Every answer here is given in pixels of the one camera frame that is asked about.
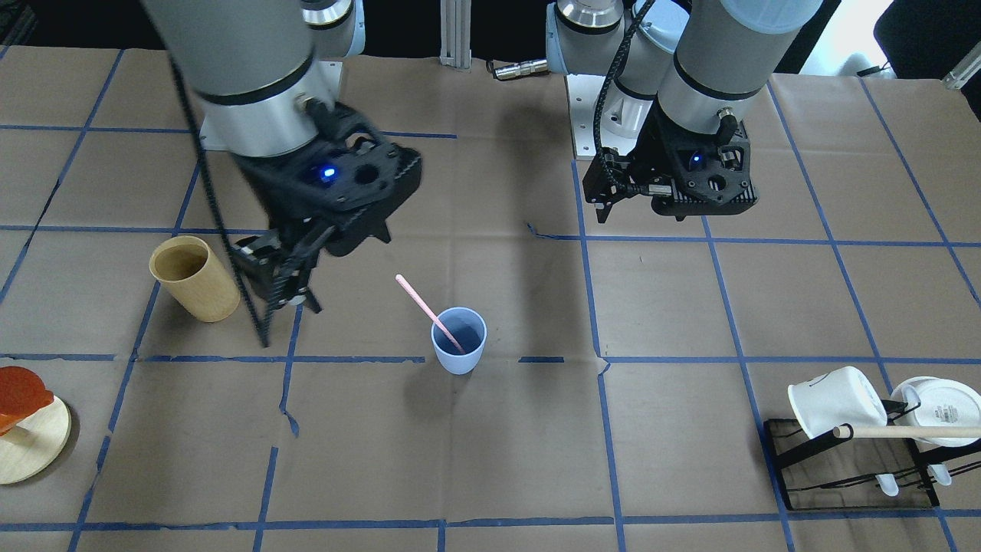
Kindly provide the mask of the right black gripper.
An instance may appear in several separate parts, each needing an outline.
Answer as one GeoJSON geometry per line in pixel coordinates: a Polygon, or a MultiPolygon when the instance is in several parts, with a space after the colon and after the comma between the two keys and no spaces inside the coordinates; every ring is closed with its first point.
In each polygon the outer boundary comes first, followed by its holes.
{"type": "Polygon", "coordinates": [[[319,314],[309,280],[321,252],[348,255],[370,237],[390,244],[388,217],[419,189],[423,160],[343,103],[304,101],[301,109],[317,129],[311,143],[274,157],[234,156],[269,228],[235,242],[232,261],[270,307],[303,303],[319,314]]]}

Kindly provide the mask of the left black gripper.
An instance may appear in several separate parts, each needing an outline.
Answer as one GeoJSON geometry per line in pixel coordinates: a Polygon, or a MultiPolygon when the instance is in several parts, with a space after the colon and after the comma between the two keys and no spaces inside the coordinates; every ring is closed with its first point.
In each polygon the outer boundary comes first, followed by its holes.
{"type": "Polygon", "coordinates": [[[750,141],[732,114],[715,117],[701,135],[677,125],[653,106],[635,147],[626,155],[603,147],[582,178],[586,202],[599,224],[617,202],[651,199],[658,215],[738,215],[758,203],[750,177],[750,141]]]}

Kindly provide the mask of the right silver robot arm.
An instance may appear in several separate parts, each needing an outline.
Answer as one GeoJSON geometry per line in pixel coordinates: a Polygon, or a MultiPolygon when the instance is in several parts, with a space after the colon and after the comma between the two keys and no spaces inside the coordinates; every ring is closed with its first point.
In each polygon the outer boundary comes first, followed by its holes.
{"type": "Polygon", "coordinates": [[[354,1],[145,1],[143,7],[267,214],[231,248],[271,310],[319,312],[322,252],[390,242],[386,220],[419,188],[423,161],[330,91],[323,57],[361,51],[354,1]]]}

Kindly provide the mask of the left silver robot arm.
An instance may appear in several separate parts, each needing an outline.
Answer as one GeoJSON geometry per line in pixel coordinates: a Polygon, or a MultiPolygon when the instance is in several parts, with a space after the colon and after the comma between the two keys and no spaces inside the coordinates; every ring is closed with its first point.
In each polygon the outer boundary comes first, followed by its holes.
{"type": "Polygon", "coordinates": [[[555,1],[546,62],[603,78],[584,199],[599,223],[644,196],[658,215],[740,215],[758,203],[745,119],[819,1],[555,1]]]}

